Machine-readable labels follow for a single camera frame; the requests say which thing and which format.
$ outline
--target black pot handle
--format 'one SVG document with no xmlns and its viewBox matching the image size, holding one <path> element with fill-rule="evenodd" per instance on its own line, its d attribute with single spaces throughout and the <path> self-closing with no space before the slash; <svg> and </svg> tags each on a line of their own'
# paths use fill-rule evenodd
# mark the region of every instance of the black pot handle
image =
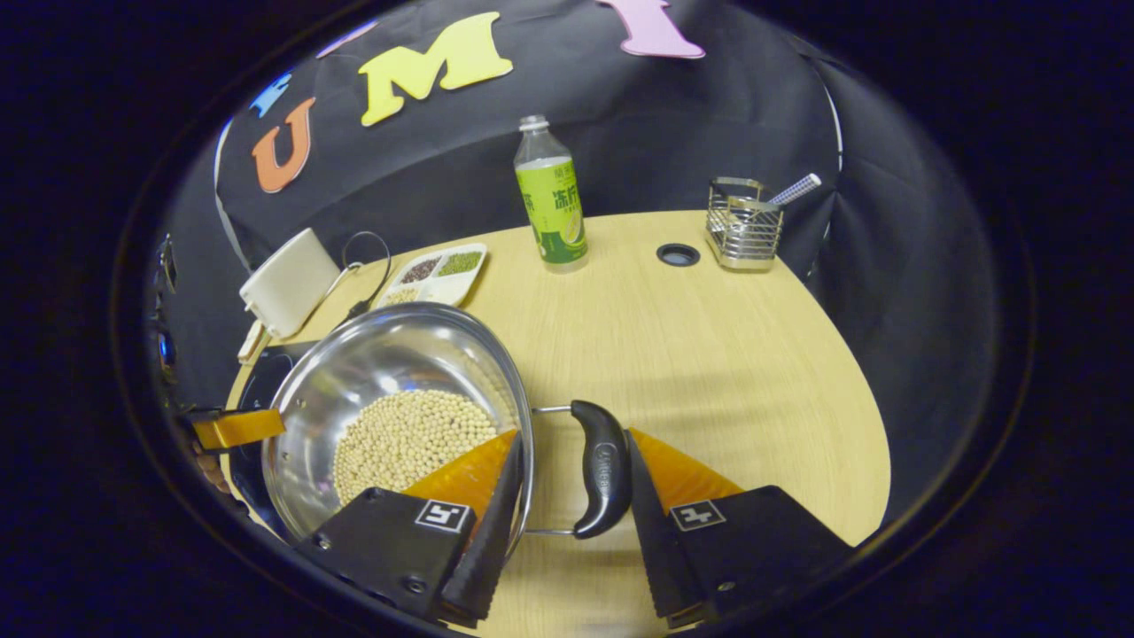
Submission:
<svg viewBox="0 0 1134 638">
<path fill-rule="evenodd" d="M 583 426 L 583 486 L 586 512 L 575 538 L 592 538 L 615 527 L 631 507 L 631 453 L 618 419 L 600 406 L 572 401 L 570 415 Z"/>
</svg>

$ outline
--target stainless steel pot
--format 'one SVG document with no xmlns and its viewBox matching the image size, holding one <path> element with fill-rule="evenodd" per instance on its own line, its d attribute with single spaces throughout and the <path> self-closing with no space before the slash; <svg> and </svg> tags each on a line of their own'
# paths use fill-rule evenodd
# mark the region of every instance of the stainless steel pot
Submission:
<svg viewBox="0 0 1134 638">
<path fill-rule="evenodd" d="M 361 410 L 412 390 L 462 394 L 483 408 L 499 432 L 518 429 L 523 477 L 508 555 L 524 534 L 535 477 L 532 409 L 515 364 L 494 335 L 471 314 L 435 303 L 374 309 L 344 324 L 311 349 L 272 401 L 287 432 L 265 442 L 268 493 L 288 531 L 299 541 L 344 503 L 335 491 L 335 449 Z M 629 457 L 621 427 L 598 406 L 575 401 L 570 410 L 586 432 L 583 468 L 589 507 L 570 534 L 596 536 L 629 507 Z"/>
</svg>

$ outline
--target yellow letter m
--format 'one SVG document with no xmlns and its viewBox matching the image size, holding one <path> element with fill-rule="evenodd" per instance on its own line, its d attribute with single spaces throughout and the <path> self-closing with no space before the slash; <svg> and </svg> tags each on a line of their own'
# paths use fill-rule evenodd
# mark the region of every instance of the yellow letter m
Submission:
<svg viewBox="0 0 1134 638">
<path fill-rule="evenodd" d="M 511 61 L 501 58 L 492 42 L 492 23 L 500 14 L 492 11 L 467 17 L 447 26 L 425 53 L 396 46 L 358 68 L 366 76 L 367 109 L 363 126 L 381 121 L 401 110 L 405 97 L 393 94 L 393 84 L 417 100 L 424 100 L 446 63 L 441 88 L 452 90 L 492 79 L 511 70 Z"/>
</svg>

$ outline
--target wire basket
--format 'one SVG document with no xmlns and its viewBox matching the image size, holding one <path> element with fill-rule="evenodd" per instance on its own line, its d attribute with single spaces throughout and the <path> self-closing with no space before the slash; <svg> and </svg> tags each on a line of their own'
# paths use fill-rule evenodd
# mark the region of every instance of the wire basket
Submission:
<svg viewBox="0 0 1134 638">
<path fill-rule="evenodd" d="M 709 182 L 705 239 L 717 262 L 731 270 L 769 270 L 776 262 L 784 206 L 761 202 L 754 179 L 717 177 Z"/>
</svg>

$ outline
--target green bottle label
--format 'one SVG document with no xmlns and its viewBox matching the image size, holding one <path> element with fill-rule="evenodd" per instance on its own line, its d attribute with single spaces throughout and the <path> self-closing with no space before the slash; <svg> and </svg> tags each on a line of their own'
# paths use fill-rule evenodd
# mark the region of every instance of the green bottle label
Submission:
<svg viewBox="0 0 1134 638">
<path fill-rule="evenodd" d="M 575 163 L 568 160 L 547 168 L 517 170 L 516 179 L 543 260 L 570 263 L 586 254 Z"/>
</svg>

